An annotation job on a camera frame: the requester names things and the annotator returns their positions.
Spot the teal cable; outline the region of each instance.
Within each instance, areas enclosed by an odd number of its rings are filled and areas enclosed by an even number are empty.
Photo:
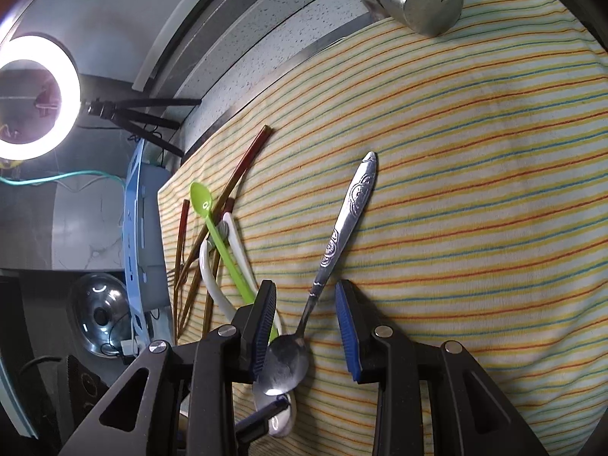
[[[0,176],[0,182],[7,185],[12,185],[14,187],[20,187],[23,185],[37,185],[37,184],[45,184],[46,182],[56,182],[57,180],[63,180],[64,178],[69,178],[71,176],[78,175],[96,175],[103,176],[105,178],[110,178],[112,180],[116,180],[118,183],[122,185],[122,188],[125,187],[125,181],[116,176],[111,175],[110,173],[106,173],[105,171],[97,171],[95,169],[86,169],[83,171],[73,171],[71,173],[62,173],[60,175],[49,176],[46,178],[34,178],[33,180],[11,180],[9,178],[4,178]]]

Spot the engraved spoon handle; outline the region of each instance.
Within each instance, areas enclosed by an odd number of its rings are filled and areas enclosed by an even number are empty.
[[[340,209],[340,214],[338,214],[331,238],[325,249],[325,254],[318,267],[317,277],[315,277],[314,283],[312,283],[312,288],[296,331],[297,336],[304,336],[308,317],[317,304],[317,300],[331,272],[334,270],[359,217],[363,213],[374,187],[377,167],[378,159],[376,158],[376,153],[368,152],[355,172],[353,181],[348,187],[346,197]]]

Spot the striped tablecloth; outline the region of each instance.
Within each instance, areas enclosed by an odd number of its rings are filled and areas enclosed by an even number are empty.
[[[550,454],[576,454],[608,401],[607,65],[557,0],[465,0],[435,39],[371,25],[268,88],[163,187],[166,266],[189,183],[218,195],[272,126],[234,214],[293,332],[345,190],[374,150],[376,189],[336,277],[413,340],[461,341]],[[186,250],[202,224],[190,214]],[[308,325],[314,374],[297,389],[296,428],[253,454],[372,450],[376,386],[348,374],[332,288]],[[200,338],[204,301],[202,288],[182,341]],[[252,409],[235,385],[236,416]]]

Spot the green plastic spoon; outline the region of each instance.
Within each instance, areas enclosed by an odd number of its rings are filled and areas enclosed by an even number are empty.
[[[211,220],[211,208],[214,202],[211,192],[209,192],[209,189],[203,184],[193,182],[190,185],[190,202],[192,203],[192,207],[196,213],[205,220],[205,224],[209,230],[209,235],[211,235],[211,238],[214,239],[215,247],[218,249],[220,257],[228,268],[228,273],[230,274],[232,281],[234,281],[236,289],[238,289],[238,292],[241,294],[245,304],[253,303],[255,300],[253,290],[249,287],[247,281],[245,281],[241,275],[241,272],[232,261],[228,248],[226,248],[226,245],[224,245],[222,237],[215,227],[214,222]],[[275,326],[273,326],[271,339],[274,339],[277,336],[277,329]]]

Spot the blue plastic basket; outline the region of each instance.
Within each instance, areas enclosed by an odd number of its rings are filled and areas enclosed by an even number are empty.
[[[148,345],[150,335],[144,312],[170,304],[157,193],[171,174],[160,166],[143,163],[143,152],[144,140],[141,140],[127,174],[122,244],[133,326]]]

